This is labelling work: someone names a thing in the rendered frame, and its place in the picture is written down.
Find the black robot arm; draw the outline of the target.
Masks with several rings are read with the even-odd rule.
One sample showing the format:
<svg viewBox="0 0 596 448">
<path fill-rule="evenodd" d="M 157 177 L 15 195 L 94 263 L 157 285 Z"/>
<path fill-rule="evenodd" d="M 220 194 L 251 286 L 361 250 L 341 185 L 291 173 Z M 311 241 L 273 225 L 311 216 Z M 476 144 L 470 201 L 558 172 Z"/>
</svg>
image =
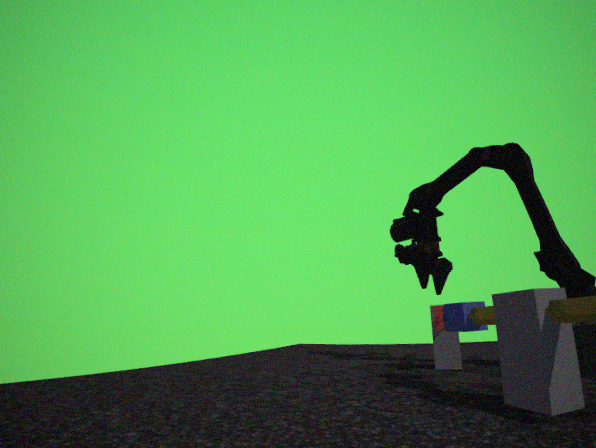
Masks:
<svg viewBox="0 0 596 448">
<path fill-rule="evenodd" d="M 596 277 L 581 269 L 581 264 L 559 235 L 534 180 L 530 156 L 518 143 L 472 148 L 437 179 L 412 190 L 402 213 L 404 217 L 394 219 L 391 225 L 390 234 L 394 242 L 412 239 L 411 245 L 415 245 L 413 237 L 418 232 L 437 231 L 437 217 L 444 213 L 436 206 L 448 191 L 480 167 L 504 170 L 514 181 L 539 238 L 540 251 L 534 254 L 540 271 L 557 281 L 559 287 L 565 287 L 567 298 L 596 296 Z"/>
</svg>

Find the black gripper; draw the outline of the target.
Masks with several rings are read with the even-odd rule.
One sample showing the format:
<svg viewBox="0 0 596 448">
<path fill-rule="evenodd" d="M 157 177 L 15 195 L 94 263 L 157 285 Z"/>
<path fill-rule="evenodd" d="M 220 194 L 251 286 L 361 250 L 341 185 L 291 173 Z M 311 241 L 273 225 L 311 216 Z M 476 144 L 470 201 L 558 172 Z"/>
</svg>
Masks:
<svg viewBox="0 0 596 448">
<path fill-rule="evenodd" d="M 433 279 L 436 295 L 441 295 L 443 287 L 451 272 L 452 262 L 443 256 L 440 251 L 437 231 L 424 230 L 413 237 L 413 241 L 417 244 L 406 246 L 403 249 L 403 257 L 410 263 L 418 276 L 419 283 L 422 289 L 427 289 L 430 274 Z M 411 257 L 411 258 L 410 258 Z"/>
</svg>

